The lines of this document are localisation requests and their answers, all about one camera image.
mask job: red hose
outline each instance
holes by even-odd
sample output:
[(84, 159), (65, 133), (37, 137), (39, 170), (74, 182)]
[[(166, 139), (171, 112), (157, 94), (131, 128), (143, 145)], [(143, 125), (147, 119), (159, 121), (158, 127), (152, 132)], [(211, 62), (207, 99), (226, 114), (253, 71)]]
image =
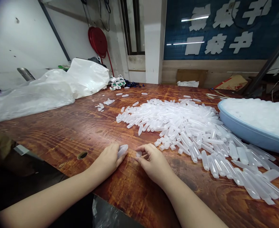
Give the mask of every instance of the red hose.
[(88, 38), (89, 38), (89, 42), (90, 42), (92, 48), (100, 56), (101, 62), (102, 62), (102, 59), (104, 59), (106, 57), (106, 54), (108, 54), (108, 58), (109, 58), (110, 65), (111, 65), (111, 70), (112, 70), (112, 73), (114, 76), (114, 71), (112, 68), (112, 63), (111, 63), (110, 55), (108, 52), (108, 43), (107, 43), (107, 39), (106, 39), (106, 36), (103, 33), (103, 31), (100, 28), (92, 26), (88, 30)]

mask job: blue sign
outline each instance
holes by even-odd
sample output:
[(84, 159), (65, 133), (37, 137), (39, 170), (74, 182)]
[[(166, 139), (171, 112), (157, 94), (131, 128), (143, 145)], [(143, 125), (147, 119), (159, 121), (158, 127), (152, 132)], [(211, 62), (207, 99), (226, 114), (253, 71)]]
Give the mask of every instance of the blue sign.
[(261, 60), (278, 45), (279, 0), (167, 1), (164, 60)]

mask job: hand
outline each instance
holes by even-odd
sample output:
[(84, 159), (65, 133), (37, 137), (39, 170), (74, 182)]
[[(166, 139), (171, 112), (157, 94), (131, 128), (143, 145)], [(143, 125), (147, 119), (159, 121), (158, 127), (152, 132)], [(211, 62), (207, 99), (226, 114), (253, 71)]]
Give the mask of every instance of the hand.
[(161, 188), (170, 181), (171, 177), (175, 176), (163, 153), (151, 143), (138, 147), (136, 151), (141, 151), (142, 155), (146, 155), (145, 158), (136, 157), (135, 160), (145, 170), (150, 179)]
[(128, 154), (126, 151), (125, 154), (117, 159), (118, 148), (119, 145), (117, 143), (112, 143), (107, 146), (86, 171), (98, 173), (98, 178), (101, 178), (102, 181), (107, 179), (119, 167)]

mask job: wooden table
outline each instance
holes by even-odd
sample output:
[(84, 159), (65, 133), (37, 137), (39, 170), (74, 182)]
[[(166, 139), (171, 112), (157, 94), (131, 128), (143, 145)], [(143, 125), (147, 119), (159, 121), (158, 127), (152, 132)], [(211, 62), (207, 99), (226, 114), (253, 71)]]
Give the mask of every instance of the wooden table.
[[(129, 96), (116, 96), (119, 92)], [(221, 92), (239, 97), (231, 91)], [(159, 138), (158, 133), (143, 132), (138, 136), (137, 126), (127, 129), (125, 123), (116, 123), (115, 118), (123, 106), (152, 98), (178, 100), (183, 95), (190, 95), (217, 108), (220, 100), (209, 99), (206, 93), (214, 92), (210, 89), (152, 84), (120, 91), (107, 89), (59, 109), (1, 122), (0, 130), (69, 177), (87, 169), (111, 142), (128, 144), (129, 155), (114, 174), (94, 190), (94, 194), (146, 227), (175, 228), (180, 225), (167, 196), (134, 160), (134, 150), (139, 145), (155, 142)], [(105, 105), (104, 112), (97, 111), (95, 106), (107, 98), (115, 99), (115, 102)], [(83, 151), (87, 151), (88, 155), (78, 160), (77, 155)], [(253, 200), (233, 180), (214, 179), (210, 172), (203, 169), (201, 160), (194, 164), (190, 157), (171, 150), (164, 150), (163, 154), (174, 172), (228, 227), (279, 227), (279, 200), (275, 200), (274, 206), (262, 200)], [(279, 178), (273, 183), (279, 187)]]

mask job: blue plastic basin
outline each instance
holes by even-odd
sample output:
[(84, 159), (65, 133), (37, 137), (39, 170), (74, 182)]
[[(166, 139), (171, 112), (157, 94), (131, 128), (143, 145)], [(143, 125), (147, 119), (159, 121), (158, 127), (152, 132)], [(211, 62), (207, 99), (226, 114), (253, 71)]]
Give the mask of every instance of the blue plastic basin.
[(229, 114), (222, 106), (224, 101), (218, 103), (220, 118), (233, 134), (253, 145), (279, 153), (279, 136), (258, 129)]

